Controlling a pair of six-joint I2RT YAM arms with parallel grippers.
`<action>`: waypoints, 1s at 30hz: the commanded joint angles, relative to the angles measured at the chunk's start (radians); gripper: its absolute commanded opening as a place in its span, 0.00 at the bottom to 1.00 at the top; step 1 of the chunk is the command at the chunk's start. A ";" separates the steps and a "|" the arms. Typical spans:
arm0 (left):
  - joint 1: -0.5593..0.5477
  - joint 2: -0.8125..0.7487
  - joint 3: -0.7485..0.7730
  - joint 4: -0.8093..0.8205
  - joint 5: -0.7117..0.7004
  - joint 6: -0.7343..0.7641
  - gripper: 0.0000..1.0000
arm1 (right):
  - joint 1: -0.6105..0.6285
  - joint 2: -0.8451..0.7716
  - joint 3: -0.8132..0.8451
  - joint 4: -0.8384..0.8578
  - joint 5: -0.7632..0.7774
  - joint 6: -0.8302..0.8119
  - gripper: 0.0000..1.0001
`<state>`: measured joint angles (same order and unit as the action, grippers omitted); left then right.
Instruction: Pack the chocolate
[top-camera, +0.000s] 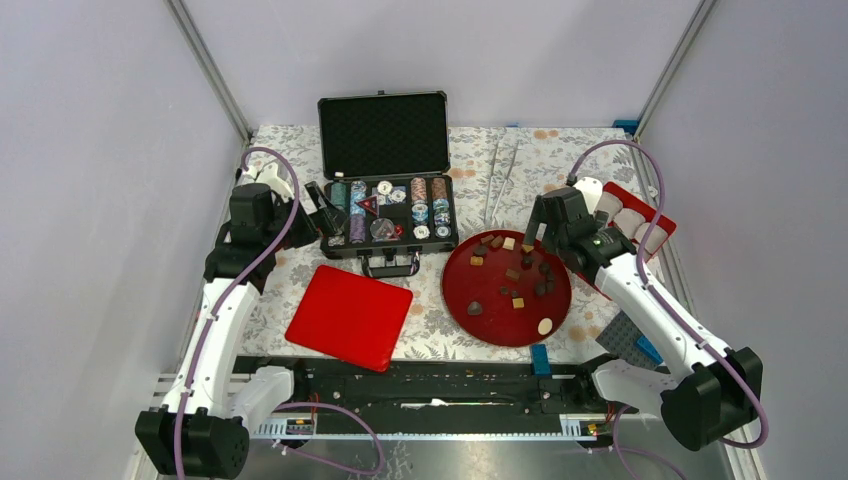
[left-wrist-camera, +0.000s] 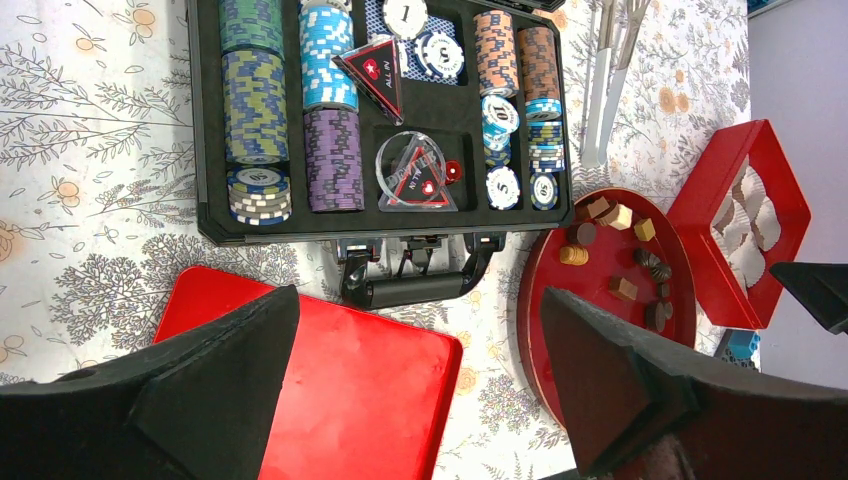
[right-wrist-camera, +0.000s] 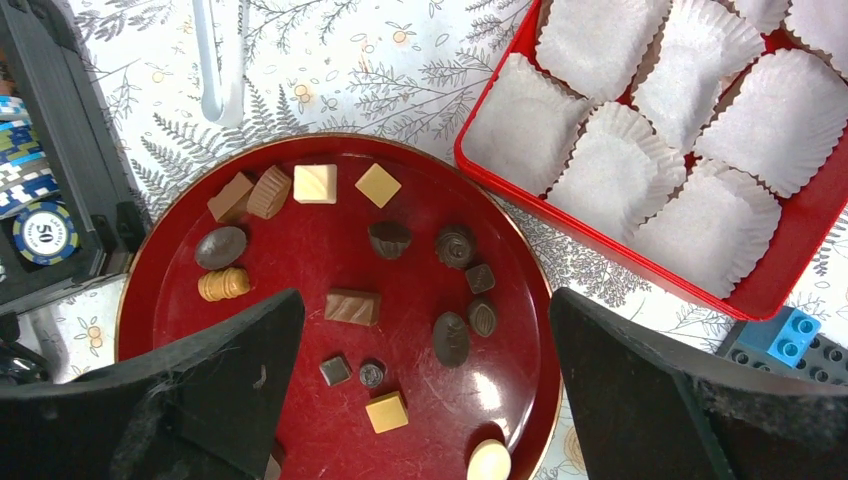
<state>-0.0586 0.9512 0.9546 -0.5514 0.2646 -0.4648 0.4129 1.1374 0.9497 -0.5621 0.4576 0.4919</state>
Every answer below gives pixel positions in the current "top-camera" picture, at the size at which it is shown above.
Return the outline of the silver metal tongs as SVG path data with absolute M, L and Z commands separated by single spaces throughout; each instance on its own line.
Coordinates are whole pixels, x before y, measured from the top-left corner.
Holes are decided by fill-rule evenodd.
M 503 139 L 495 148 L 495 154 L 490 162 L 487 195 L 484 202 L 484 227 L 491 226 L 494 221 L 494 217 L 501 203 L 501 198 L 510 181 L 518 152 L 521 149 L 521 143 L 522 141 L 520 139 L 512 139 L 510 141 Z

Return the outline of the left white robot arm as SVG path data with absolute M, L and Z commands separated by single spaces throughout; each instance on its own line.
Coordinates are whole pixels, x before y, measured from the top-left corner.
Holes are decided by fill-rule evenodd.
M 284 367 L 263 367 L 237 394 L 230 379 L 247 320 L 281 249 L 340 232 L 344 213 L 315 182 L 305 211 L 288 184 L 235 187 L 230 219 L 205 259 L 196 327 L 177 377 L 160 406 L 139 414 L 135 435 L 161 475 L 234 479 L 246 463 L 250 435 L 280 404 L 296 411 L 309 401 L 307 380 Z

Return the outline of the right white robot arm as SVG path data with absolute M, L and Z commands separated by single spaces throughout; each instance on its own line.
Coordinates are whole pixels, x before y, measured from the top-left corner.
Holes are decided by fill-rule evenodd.
M 575 183 L 536 197 L 526 241 L 580 274 L 616 303 L 662 358 L 667 373 L 612 358 L 596 361 L 573 386 L 575 402 L 597 412 L 610 401 L 663 421 L 683 447 L 698 451 L 754 421 L 761 445 L 769 425 L 760 401 L 763 365 L 748 347 L 734 350 L 689 314 L 647 269 L 639 246 L 604 227 Z

